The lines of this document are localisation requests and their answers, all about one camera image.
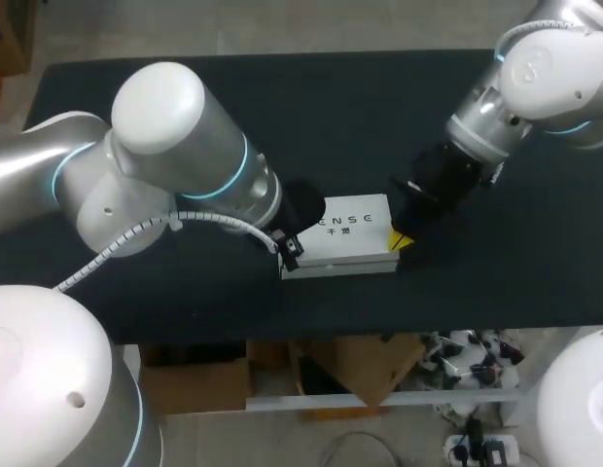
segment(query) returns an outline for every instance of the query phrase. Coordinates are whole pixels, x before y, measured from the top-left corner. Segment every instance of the power strip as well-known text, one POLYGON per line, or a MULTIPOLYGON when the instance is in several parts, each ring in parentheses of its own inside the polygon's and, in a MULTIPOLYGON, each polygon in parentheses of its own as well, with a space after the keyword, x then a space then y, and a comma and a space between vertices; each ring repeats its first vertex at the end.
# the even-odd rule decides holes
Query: power strip
MULTIPOLYGON (((483 440, 485 442, 487 442, 487 441, 501 442, 505 446, 505 455, 507 456, 507 465, 508 466, 519 466, 519 447, 517 445, 517 440, 515 439, 515 436, 493 435, 492 434, 492 435, 484 435, 483 440)), ((450 463, 450 465, 453 465, 455 467, 462 467, 461 460, 457 460, 455 458, 455 454, 453 453, 453 449, 457 445, 463 445, 466 447, 466 449, 468 449, 469 448, 468 436, 466 436, 466 437, 463 437, 462 435, 449 436, 446 439, 446 443, 444 443, 443 457, 450 463)), ((479 467, 479 461, 472 459, 469 455, 468 466, 469 467, 479 467)))

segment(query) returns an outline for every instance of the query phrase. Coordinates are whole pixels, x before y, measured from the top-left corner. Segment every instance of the brown cardboard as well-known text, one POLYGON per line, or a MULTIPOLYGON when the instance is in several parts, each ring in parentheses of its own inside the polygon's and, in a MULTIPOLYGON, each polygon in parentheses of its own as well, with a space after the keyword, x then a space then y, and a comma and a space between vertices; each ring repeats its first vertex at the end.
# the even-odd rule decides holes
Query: brown cardboard
POLYGON ((0 75, 29 70, 38 0, 0 0, 0 75))
MULTIPOLYGON (((163 365, 161 346, 140 345, 139 380, 156 414, 245 410, 247 358, 229 362, 163 365)), ((183 353, 175 350, 175 355, 183 353)))
MULTIPOLYGON (((302 375, 300 372, 300 357, 302 351, 296 346, 294 341, 288 342, 289 356, 291 359, 291 370, 295 380, 295 386, 301 396, 305 396, 303 391, 302 375)), ((385 407, 342 407, 333 409, 304 409, 301 411, 303 421, 332 421, 346 420, 351 418, 368 418, 387 413, 385 407)))
POLYGON ((261 370, 279 371, 289 363, 287 343, 284 341, 248 341, 247 358, 261 370))
POLYGON ((350 336, 296 344, 369 407, 381 404, 425 350, 412 334, 395 334, 389 340, 381 336, 350 336))

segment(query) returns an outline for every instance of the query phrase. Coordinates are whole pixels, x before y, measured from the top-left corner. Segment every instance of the cardboard box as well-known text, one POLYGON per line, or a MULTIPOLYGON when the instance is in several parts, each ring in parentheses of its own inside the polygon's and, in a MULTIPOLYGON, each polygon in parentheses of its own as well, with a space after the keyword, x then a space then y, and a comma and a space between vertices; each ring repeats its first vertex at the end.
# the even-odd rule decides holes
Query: cardboard box
POLYGON ((0 75, 29 70, 38 0, 0 0, 0 75))
POLYGON ((245 343, 139 345, 139 350, 139 382, 156 414, 245 410, 250 391, 245 343))
POLYGON ((288 367, 288 347, 285 341, 248 341, 247 358, 260 370, 276 372, 288 367))
POLYGON ((295 345, 369 407, 378 407, 425 351, 412 334, 305 340, 295 345))
MULTIPOLYGON (((303 355, 293 341, 289 342, 291 370, 295 386, 302 396, 311 394, 350 393, 328 375, 311 357, 303 355)), ((331 421, 351 418, 367 418, 388 412, 385 407, 343 407, 333 409, 305 409, 301 411, 304 421, 331 421)))

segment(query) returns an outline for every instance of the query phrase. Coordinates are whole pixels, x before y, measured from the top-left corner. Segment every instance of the black connector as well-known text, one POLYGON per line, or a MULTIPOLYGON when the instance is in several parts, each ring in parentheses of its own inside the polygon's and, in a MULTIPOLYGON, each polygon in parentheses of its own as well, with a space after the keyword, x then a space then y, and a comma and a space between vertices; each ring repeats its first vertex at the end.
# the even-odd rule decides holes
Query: black connector
POLYGON ((468 448, 466 448, 464 445, 457 445, 455 448, 453 448, 453 455, 461 462, 463 467, 468 465, 468 448))
POLYGON ((468 435, 468 444, 470 445, 470 456, 481 463, 483 461, 483 427, 480 424, 480 420, 470 418, 466 422, 466 434, 468 435))

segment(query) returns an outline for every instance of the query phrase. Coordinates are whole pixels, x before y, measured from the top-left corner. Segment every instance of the white box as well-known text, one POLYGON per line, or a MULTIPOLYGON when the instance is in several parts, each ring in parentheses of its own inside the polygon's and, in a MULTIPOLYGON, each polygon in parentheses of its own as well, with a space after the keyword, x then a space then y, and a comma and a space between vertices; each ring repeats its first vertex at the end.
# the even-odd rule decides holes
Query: white box
POLYGON ((391 272, 399 252, 388 249, 392 233, 386 195, 326 198, 323 219, 300 233, 299 269, 283 279, 391 272))

